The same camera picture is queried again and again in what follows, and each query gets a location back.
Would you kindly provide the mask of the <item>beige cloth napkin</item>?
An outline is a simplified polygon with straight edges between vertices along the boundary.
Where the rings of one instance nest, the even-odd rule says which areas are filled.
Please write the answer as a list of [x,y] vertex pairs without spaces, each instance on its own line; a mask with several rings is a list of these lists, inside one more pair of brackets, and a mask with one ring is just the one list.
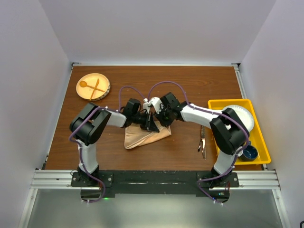
[[171,136],[171,128],[157,124],[160,132],[148,132],[140,128],[139,125],[132,124],[125,129],[124,148],[127,150],[138,146],[154,143],[163,138]]

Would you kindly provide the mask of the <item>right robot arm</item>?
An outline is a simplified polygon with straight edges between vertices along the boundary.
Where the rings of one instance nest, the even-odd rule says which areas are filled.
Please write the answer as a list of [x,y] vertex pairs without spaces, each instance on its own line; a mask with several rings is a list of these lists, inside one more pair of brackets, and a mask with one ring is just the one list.
[[211,110],[196,106],[187,101],[180,103],[172,94],[150,99],[155,109],[155,117],[164,126],[174,120],[192,122],[212,130],[217,146],[220,148],[211,174],[198,182],[213,182],[221,187],[228,182],[228,175],[235,162],[249,145],[250,132],[254,127],[252,114],[239,105],[229,105],[223,110]]

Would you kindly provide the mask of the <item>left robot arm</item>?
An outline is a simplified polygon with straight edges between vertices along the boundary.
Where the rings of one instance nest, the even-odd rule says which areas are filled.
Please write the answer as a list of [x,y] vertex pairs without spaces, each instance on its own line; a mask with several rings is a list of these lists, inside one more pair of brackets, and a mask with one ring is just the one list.
[[122,111],[113,111],[88,103],[70,124],[72,132],[69,140],[78,146],[79,165],[77,173],[87,186],[102,187],[99,178],[99,165],[96,159],[96,142],[106,126],[126,128],[138,124],[141,130],[159,133],[160,130],[147,109],[141,112],[141,102],[131,98]]

